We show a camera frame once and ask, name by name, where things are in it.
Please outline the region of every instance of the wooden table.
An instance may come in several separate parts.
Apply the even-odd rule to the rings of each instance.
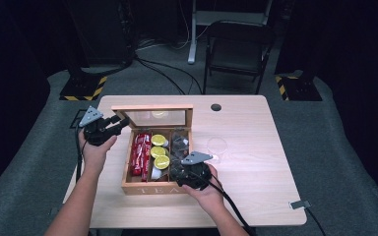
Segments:
[[[223,137],[228,150],[215,164],[225,191],[250,226],[301,225],[302,208],[284,148],[268,102],[261,95],[109,95],[100,100],[103,118],[112,105],[194,104],[194,150],[208,153],[209,138]],[[213,111],[218,103],[221,111]],[[130,128],[122,130],[107,154],[100,175],[91,228],[214,227],[214,222],[189,195],[125,196],[121,189]],[[73,174],[64,202],[75,185]],[[234,217],[231,206],[225,202]]]

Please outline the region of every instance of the black curtain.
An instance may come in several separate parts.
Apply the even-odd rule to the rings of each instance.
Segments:
[[[312,72],[378,185],[378,1],[296,0],[275,74]]]
[[[47,78],[87,63],[62,0],[0,0],[0,175],[48,98]]]

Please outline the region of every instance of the human hand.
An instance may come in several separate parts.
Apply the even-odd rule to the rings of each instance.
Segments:
[[[79,133],[79,145],[84,157],[85,169],[83,175],[91,174],[98,177],[106,160],[106,153],[115,144],[117,137],[112,136],[101,146],[93,146],[85,140],[84,131]]]
[[[208,164],[208,166],[210,167],[211,174],[218,179],[217,170],[211,164]],[[217,187],[220,187],[220,184],[218,183],[216,178],[213,177],[210,181]],[[208,214],[212,214],[215,211],[222,210],[222,208],[225,207],[223,204],[222,193],[218,192],[218,190],[216,190],[211,185],[209,185],[202,191],[192,189],[187,185],[183,185],[182,187],[186,191],[186,193],[188,193],[190,196],[192,196],[198,201],[201,208]]]

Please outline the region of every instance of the yellow-black striped tape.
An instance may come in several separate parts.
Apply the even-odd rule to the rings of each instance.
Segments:
[[[92,96],[60,96],[60,100],[96,100],[100,93],[102,92],[103,86],[105,85],[107,77],[100,79],[99,84],[97,85],[96,90]]]
[[[297,77],[292,77],[292,76],[284,77],[284,78],[297,79]],[[286,89],[284,88],[284,81],[282,80],[282,77],[276,76],[276,82],[278,83],[279,92],[281,93],[282,99],[283,100],[289,100],[289,96],[286,92]]]

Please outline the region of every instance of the black chair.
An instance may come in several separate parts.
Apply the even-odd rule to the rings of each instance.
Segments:
[[[265,25],[218,21],[207,28],[207,54],[203,94],[206,94],[208,72],[252,76],[252,85],[259,77],[256,94],[275,43],[276,34]]]

